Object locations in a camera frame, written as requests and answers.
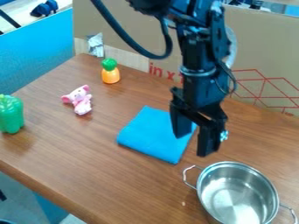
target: pink stuffed toy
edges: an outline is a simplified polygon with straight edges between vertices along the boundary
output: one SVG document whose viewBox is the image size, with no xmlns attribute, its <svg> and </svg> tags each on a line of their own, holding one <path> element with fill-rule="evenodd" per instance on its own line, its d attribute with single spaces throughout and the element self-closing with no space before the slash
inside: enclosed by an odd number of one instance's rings
<svg viewBox="0 0 299 224">
<path fill-rule="evenodd" d="M 88 94 L 89 86 L 84 85 L 72 91 L 70 94 L 61 96 L 64 103 L 72 103 L 74 105 L 74 112 L 77 115 L 83 116 L 92 110 L 90 99 L 92 96 Z"/>
</svg>

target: orange toy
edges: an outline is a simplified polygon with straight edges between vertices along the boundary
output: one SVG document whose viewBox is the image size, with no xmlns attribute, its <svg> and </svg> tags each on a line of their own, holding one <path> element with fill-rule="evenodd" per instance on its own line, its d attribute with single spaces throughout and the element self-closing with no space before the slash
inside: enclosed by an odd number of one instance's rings
<svg viewBox="0 0 299 224">
<path fill-rule="evenodd" d="M 103 69 L 101 70 L 101 79 L 107 84 L 116 83 L 121 79 L 115 59 L 105 59 L 101 62 Z"/>
</svg>

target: metal pot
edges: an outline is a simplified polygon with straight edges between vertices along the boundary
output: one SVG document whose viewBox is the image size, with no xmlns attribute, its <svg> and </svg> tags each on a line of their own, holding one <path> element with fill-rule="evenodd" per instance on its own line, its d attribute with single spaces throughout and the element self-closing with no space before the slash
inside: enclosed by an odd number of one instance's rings
<svg viewBox="0 0 299 224">
<path fill-rule="evenodd" d="M 196 186 L 187 182 L 187 171 L 202 172 Z M 254 168 L 235 162 L 211 164 L 205 169 L 193 165 L 183 172 L 183 181 L 197 190 L 210 223 L 269 224 L 279 207 L 287 208 L 297 224 L 292 208 L 280 204 L 273 184 Z"/>
</svg>

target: green bell pepper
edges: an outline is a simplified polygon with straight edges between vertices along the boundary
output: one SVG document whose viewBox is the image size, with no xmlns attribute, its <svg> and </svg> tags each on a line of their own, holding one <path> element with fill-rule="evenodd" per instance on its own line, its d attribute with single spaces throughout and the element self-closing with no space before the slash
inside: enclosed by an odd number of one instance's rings
<svg viewBox="0 0 299 224">
<path fill-rule="evenodd" d="M 15 134 L 24 126 L 23 107 L 17 97 L 0 94 L 0 131 Z"/>
</svg>

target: black robotic arm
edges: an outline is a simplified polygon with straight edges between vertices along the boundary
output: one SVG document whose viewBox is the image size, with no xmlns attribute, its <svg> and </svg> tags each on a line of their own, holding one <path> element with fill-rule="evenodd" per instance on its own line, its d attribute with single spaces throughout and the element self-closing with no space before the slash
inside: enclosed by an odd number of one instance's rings
<svg viewBox="0 0 299 224">
<path fill-rule="evenodd" d="M 191 132 L 191 124 L 200 127 L 198 155 L 217 151 L 227 139 L 226 114 L 220 103 L 230 94 L 229 81 L 233 81 L 228 64 L 223 59 L 232 55 L 232 42 L 226 35 L 225 9 L 220 0 L 127 0 L 136 11 L 156 17 L 165 39 L 165 53 L 155 55 L 138 45 L 117 23 L 101 0 L 91 0 L 116 33 L 137 52 L 151 59 L 164 59 L 171 54 L 172 41 L 167 21 L 176 25 L 177 38 L 183 56 L 180 72 L 183 88 L 170 91 L 170 116 L 173 132 L 182 137 Z"/>
</svg>

